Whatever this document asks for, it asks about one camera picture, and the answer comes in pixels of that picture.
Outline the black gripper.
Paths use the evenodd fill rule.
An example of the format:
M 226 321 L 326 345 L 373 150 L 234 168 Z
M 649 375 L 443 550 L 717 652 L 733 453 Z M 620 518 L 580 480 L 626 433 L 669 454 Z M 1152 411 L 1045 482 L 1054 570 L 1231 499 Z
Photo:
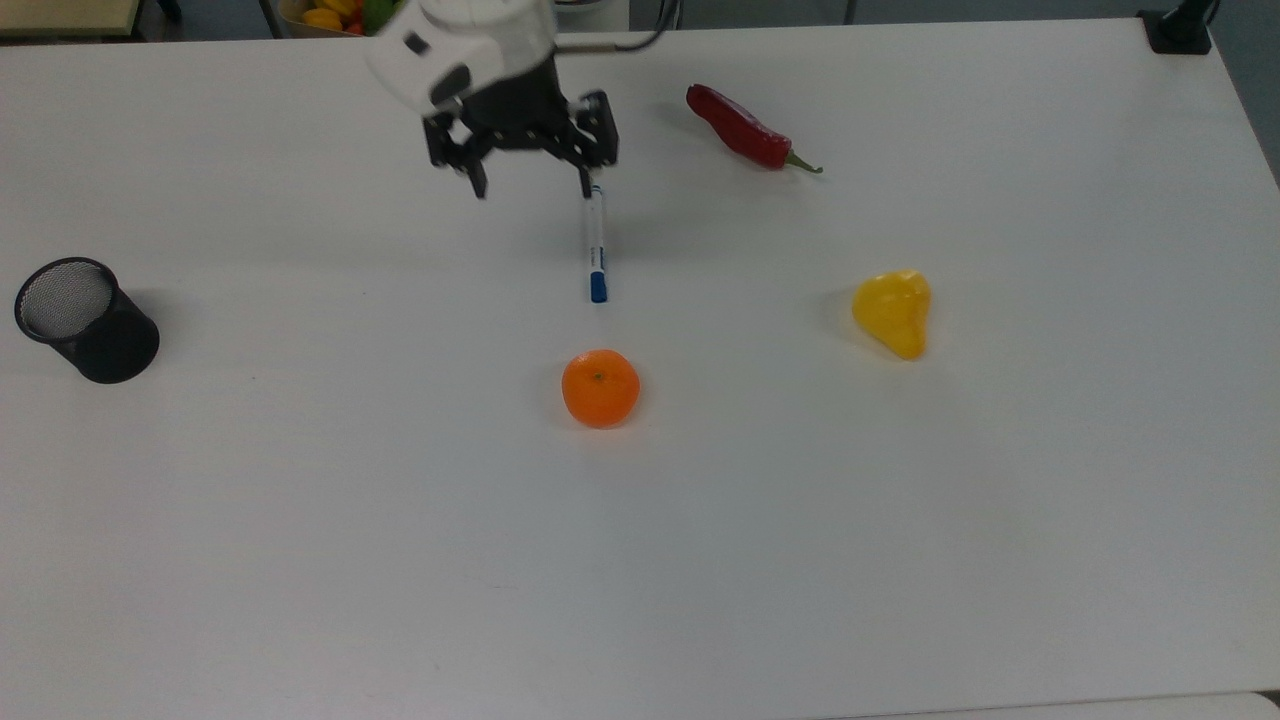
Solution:
M 554 55 L 470 94 L 461 105 L 424 117 L 422 133 L 431 165 L 449 167 L 467 178 L 480 200 L 488 193 L 484 160 L 492 151 L 492 133 L 517 145 L 535 138 L 559 143 L 563 160 L 576 168 L 582 199 L 593 195 L 594 174 L 616 165 L 620 155 L 608 94 L 598 88 L 568 104 Z

